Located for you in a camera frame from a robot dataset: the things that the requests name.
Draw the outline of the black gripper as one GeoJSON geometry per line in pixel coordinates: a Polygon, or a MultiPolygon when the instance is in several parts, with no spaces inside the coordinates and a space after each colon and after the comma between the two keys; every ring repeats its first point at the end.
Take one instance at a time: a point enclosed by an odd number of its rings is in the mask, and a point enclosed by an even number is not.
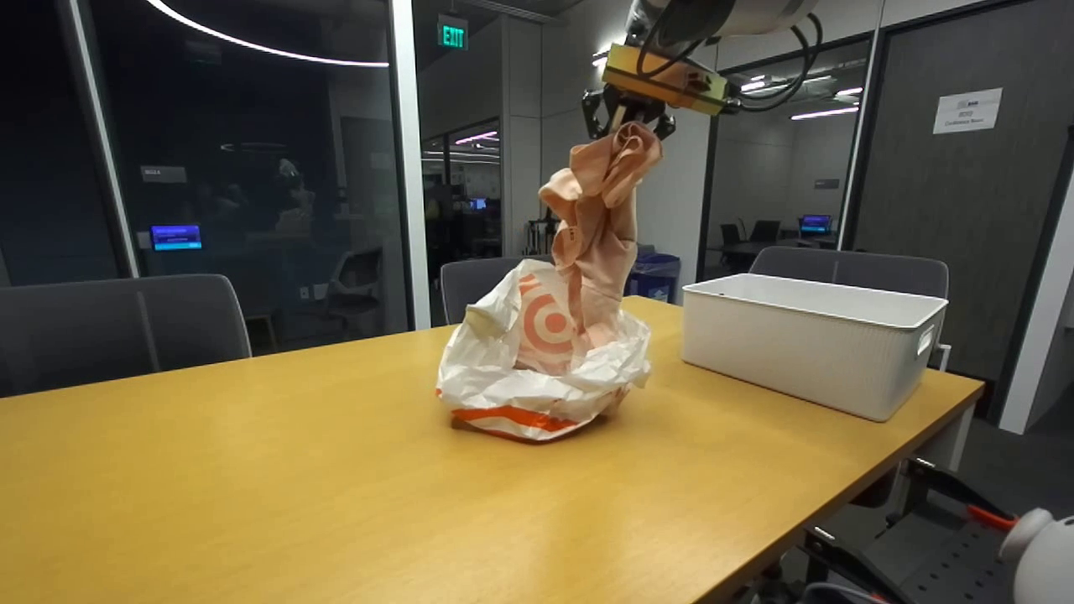
{"type": "Polygon", "coordinates": [[[716,116],[725,93],[728,81],[693,60],[614,44],[599,62],[599,88],[584,93],[582,110],[591,135],[611,135],[626,122],[671,135],[671,108],[716,116]]]}

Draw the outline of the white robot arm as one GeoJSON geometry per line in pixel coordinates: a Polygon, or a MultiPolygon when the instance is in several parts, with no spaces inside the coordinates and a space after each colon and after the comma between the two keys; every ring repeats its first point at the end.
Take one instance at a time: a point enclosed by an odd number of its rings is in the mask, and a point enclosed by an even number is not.
{"type": "Polygon", "coordinates": [[[676,131],[671,108],[718,114],[774,110],[797,93],[819,51],[819,0],[630,0],[626,31],[611,44],[599,88],[582,99],[591,138],[616,124],[652,124],[659,138],[676,131]],[[797,40],[797,75],[766,93],[749,93],[743,81],[723,76],[693,60],[698,46],[716,46],[738,32],[790,31],[797,40]]]}

